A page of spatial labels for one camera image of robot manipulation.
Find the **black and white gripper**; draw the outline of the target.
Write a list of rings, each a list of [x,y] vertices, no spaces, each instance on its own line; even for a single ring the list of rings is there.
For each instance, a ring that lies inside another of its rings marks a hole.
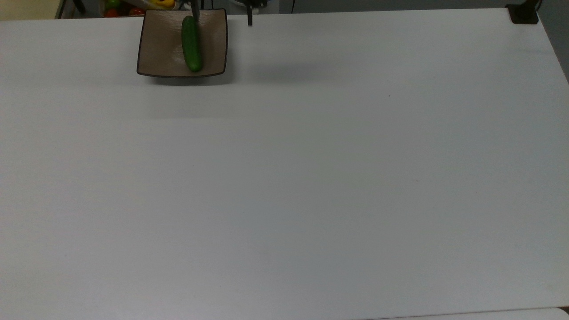
[[[200,10],[204,9],[204,0],[181,0],[184,5],[191,6],[192,16],[195,22],[199,22]],[[253,10],[265,8],[268,5],[268,0],[227,0],[226,2],[242,6],[247,9],[248,26],[253,25]]]

